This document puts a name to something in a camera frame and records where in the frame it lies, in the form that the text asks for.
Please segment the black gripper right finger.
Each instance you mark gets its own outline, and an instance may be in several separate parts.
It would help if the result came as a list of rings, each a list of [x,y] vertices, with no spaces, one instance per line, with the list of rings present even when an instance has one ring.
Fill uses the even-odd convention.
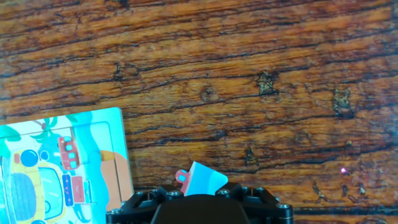
[[[247,218],[248,223],[294,224],[293,206],[280,202],[264,187],[227,183],[215,196],[225,198],[225,205],[237,205],[233,215]]]

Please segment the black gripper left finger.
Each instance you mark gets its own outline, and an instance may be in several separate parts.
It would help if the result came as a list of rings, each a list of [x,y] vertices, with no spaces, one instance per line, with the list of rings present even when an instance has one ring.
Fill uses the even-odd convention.
[[[156,189],[134,192],[119,208],[106,212],[107,224],[151,223],[158,208],[171,200],[184,197],[173,185],[160,185]]]

